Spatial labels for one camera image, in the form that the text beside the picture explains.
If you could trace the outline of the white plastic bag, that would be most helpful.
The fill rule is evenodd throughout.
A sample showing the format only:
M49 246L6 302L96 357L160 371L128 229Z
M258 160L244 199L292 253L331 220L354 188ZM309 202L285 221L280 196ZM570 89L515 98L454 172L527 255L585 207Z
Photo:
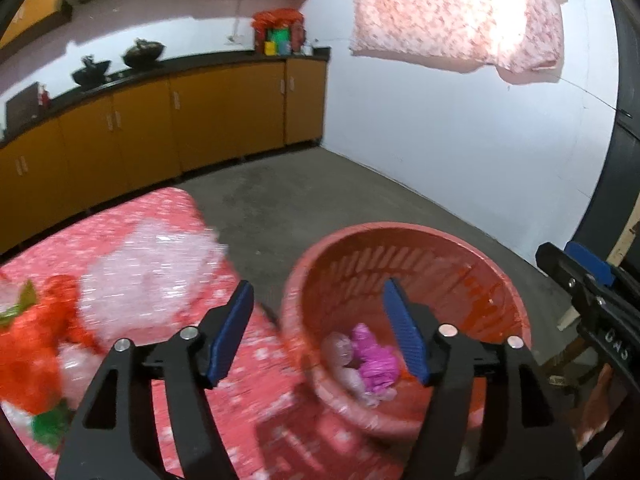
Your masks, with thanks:
M62 397L71 410L78 409L101 363L102 356L79 344L61 344L58 347Z

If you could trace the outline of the orange plastic bag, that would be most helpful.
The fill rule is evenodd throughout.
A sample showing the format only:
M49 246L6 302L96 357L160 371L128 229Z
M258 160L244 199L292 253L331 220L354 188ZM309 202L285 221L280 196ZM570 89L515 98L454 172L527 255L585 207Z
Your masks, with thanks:
M9 327L1 327L1 399L32 415L52 410L62 399L61 344L103 352L80 322L77 278L52 275L36 292L37 303Z

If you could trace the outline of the purple plastic bag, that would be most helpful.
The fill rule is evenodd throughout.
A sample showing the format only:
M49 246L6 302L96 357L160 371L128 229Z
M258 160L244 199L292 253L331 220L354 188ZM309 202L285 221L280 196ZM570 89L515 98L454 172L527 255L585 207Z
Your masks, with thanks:
M358 373L368 393L383 393L398 382L400 365L392 347L381 346L370 328L359 323L350 335Z

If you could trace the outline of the clear bubble wrap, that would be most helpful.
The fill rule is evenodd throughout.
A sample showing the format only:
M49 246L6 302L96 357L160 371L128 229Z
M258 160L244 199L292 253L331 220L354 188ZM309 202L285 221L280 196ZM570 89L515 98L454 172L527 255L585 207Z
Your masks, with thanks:
M227 248L204 229L179 231L143 220L79 279L82 326L107 348L120 338L169 338L220 267Z

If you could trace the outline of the yellow green plastic bag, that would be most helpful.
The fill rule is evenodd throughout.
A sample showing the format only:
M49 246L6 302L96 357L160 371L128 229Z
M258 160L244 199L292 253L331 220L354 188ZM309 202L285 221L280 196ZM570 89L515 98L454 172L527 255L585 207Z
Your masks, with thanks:
M37 292L32 280L20 287L10 283L1 284L1 327L9 327L15 319L37 303Z

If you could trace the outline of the clear plastic bag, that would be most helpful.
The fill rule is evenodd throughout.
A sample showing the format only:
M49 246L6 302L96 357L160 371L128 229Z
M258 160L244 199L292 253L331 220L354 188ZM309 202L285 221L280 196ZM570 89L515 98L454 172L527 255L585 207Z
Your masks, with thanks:
M385 387L380 392L369 391L355 362L350 339L340 333L330 333L321 344L321 356L335 380L357 401L367 408L376 408L383 401L394 400L397 390Z

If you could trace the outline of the lower wooden kitchen cabinets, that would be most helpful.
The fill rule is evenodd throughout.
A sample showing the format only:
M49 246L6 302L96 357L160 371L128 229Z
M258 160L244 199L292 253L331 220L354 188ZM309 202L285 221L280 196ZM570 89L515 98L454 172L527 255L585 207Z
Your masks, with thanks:
M1 148L1 250L189 172L317 142L326 56L235 62L82 99Z

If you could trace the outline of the red floral tablecloth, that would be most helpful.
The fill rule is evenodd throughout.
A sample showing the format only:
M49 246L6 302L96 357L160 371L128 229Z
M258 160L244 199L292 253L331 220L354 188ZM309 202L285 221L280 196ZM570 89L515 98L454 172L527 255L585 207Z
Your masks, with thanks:
M47 479L396 479L285 359L192 197L145 194L1 268L1 420Z

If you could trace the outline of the red plastic laundry basket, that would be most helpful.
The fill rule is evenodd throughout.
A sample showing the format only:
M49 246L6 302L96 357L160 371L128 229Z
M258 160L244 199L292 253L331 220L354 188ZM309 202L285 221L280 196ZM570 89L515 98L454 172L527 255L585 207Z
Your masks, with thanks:
M488 344L532 342L528 315L510 278L484 252L428 226L369 222L336 231L308 248L284 286L280 327L288 355L319 401L347 425L388 440L415 438L432 397L423 379L437 370L418 332L454 326ZM327 336L364 324L394 350L394 400L369 408L342 386L321 347Z

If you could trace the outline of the pink floral curtain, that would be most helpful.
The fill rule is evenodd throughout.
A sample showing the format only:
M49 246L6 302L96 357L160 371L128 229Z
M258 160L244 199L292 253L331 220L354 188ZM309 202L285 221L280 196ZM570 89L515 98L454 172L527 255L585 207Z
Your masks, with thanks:
M510 73L562 61L565 0L354 0L350 50Z

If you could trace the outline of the dark cutting board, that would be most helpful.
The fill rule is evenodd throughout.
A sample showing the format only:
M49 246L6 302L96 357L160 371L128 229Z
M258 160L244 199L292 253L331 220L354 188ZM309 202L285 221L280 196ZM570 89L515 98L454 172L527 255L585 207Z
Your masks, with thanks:
M34 82L6 102L6 131L14 133L39 116L40 85Z

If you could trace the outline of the small red bottle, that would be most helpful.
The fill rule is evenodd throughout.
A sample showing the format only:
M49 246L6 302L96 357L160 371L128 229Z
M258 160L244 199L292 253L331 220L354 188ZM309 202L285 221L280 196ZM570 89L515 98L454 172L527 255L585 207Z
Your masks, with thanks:
M44 84L40 84L39 86L39 96L38 96L38 100L39 100L39 106L43 109L43 110L47 110L50 106L50 96L49 96L49 92L46 88L46 86Z

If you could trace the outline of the black wok left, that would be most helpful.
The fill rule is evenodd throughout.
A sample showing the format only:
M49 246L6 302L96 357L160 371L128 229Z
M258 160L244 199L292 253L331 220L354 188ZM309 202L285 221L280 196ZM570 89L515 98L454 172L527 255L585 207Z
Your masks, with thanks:
M72 73L73 81L81 87L94 87L103 84L110 61L96 61L92 55L81 58L82 67Z

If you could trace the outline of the black wok with lid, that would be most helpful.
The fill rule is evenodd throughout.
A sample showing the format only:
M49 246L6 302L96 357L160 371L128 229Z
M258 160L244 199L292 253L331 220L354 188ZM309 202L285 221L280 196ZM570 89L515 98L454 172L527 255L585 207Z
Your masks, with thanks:
M133 70L146 70L156 64L164 50L161 42L137 38L134 45L122 55L122 60Z

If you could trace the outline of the white cup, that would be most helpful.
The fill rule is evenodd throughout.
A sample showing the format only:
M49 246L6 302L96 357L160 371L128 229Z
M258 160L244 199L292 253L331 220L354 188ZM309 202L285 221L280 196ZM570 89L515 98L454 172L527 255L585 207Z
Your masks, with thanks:
M313 55L314 54L314 45L311 42L306 41L303 44L302 52L303 52L303 55L305 55L305 56Z

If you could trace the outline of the red bag on containers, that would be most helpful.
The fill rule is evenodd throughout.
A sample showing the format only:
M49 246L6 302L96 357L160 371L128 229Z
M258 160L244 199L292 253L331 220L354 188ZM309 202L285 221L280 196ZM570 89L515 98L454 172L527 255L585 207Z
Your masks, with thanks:
M301 54L306 42L305 18L291 8L253 15L254 50L264 55Z

